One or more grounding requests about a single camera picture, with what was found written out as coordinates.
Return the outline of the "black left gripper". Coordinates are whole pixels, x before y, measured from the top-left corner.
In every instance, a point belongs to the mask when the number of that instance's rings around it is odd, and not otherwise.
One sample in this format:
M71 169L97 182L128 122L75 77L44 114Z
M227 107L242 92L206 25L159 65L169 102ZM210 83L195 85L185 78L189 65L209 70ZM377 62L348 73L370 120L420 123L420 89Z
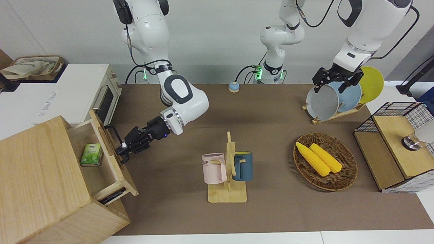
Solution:
M328 70L319 68L313 76L312 81L314 84L314 92L318 93L320 89L332 81L343 82L338 88L339 93L343 93L347 88L358 85L363 78L363 72L348 71L345 68L333 63L332 67Z

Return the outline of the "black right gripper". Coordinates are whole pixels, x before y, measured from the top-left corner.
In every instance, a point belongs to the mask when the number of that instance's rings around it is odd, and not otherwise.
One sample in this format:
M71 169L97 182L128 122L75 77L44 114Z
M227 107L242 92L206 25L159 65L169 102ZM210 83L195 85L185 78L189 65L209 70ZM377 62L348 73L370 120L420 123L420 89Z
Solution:
M124 165L130 159L130 153L138 154L150 147L153 140L161 140L169 134L165 121L157 116L147 122L144 128L134 127L124 138L124 142L115 149L120 153L120 164Z

